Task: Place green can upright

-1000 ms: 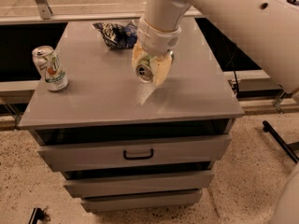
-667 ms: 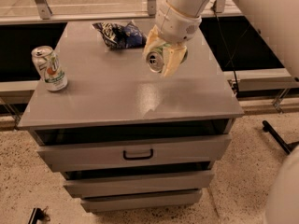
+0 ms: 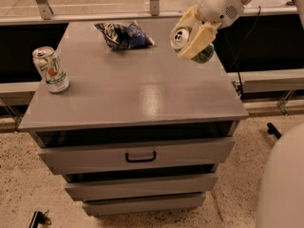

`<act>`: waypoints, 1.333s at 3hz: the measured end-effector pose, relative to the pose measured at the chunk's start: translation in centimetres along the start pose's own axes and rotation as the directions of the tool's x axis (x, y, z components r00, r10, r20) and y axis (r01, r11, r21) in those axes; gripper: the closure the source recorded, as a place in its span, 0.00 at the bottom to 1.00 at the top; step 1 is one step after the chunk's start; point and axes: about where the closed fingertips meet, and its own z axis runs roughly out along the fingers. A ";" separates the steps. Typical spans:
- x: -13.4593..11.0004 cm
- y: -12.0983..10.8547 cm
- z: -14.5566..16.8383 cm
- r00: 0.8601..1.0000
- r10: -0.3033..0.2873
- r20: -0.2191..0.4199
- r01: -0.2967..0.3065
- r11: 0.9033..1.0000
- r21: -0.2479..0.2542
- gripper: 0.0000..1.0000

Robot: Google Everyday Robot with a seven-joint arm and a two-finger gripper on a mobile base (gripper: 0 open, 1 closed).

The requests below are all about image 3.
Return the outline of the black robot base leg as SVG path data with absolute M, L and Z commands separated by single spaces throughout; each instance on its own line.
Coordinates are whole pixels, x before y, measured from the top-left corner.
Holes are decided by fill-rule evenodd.
M 276 129 L 276 127 L 272 123 L 267 123 L 268 133 L 270 135 L 275 135 L 277 139 L 281 138 L 281 133 Z

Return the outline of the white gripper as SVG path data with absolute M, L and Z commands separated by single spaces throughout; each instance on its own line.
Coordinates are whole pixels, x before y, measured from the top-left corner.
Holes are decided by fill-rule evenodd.
M 171 31 L 174 35 L 186 29 L 190 34 L 178 56 L 191 60 L 200 54 L 215 40 L 218 28 L 230 27 L 243 14 L 245 1 L 199 0 L 198 5 L 190 7 Z

